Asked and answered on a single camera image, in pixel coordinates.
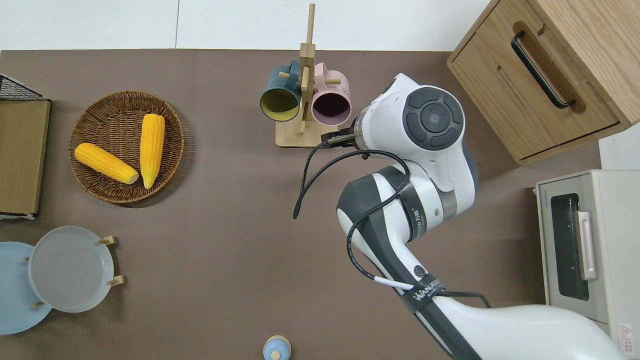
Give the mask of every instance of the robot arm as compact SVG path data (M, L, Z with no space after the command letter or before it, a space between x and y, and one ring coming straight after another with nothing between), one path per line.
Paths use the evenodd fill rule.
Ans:
M353 232L353 244L453 359L622 360L596 325L571 311L544 305L478 309L443 297L442 283L409 251L407 242L474 201L477 176L462 144L464 130L464 113L452 94L396 76L360 113L351 137L358 149L397 155L409 174L395 164L347 184L337 206L344 232ZM371 211L381 203L386 205Z

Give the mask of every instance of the wicker basket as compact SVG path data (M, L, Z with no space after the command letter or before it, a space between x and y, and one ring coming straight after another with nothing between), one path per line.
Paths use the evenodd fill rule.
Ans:
M162 115L165 121L160 173L151 189L140 176L131 185L120 183L80 163L74 150L83 142L93 143L140 172L140 135L145 114ZM80 186L94 197L114 204L130 204L158 192L173 177L184 151L184 132L173 108L159 97L140 91L107 95L80 115L69 140L68 158Z

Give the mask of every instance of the mug rack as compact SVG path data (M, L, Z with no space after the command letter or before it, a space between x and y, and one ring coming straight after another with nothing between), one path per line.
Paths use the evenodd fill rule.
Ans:
M316 65L316 45L313 43L314 17L316 5L309 4L307 41L300 44L300 111L287 122L276 123L276 145L280 147L315 147L320 136L337 131L337 126L326 126L314 121L311 114L311 100L314 96L314 67ZM288 74L280 73L283 78Z

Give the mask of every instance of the toaster oven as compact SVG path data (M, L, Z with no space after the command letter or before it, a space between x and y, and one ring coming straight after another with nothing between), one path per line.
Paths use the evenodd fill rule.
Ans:
M536 184L548 305L591 319L640 359L640 170Z

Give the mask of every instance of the black wire rack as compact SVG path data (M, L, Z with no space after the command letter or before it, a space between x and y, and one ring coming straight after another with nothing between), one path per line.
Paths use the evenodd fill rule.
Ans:
M32 89L0 74L0 100L46 100Z

